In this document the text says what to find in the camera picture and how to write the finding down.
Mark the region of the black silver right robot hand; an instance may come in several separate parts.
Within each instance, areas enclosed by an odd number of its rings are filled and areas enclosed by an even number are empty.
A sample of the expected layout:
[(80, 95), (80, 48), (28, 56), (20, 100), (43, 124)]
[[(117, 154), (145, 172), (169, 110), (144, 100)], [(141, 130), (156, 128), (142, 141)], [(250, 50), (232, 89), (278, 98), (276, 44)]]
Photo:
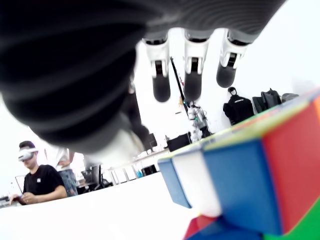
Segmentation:
[(225, 29), (216, 81), (233, 84), (248, 45), (282, 0), (3, 0), (0, 3), (0, 92), (9, 112), (46, 142), (86, 155), (116, 137), (148, 130), (128, 116), (136, 45), (144, 40), (153, 92), (170, 97), (167, 33), (185, 30), (189, 100), (201, 93), (211, 33)]

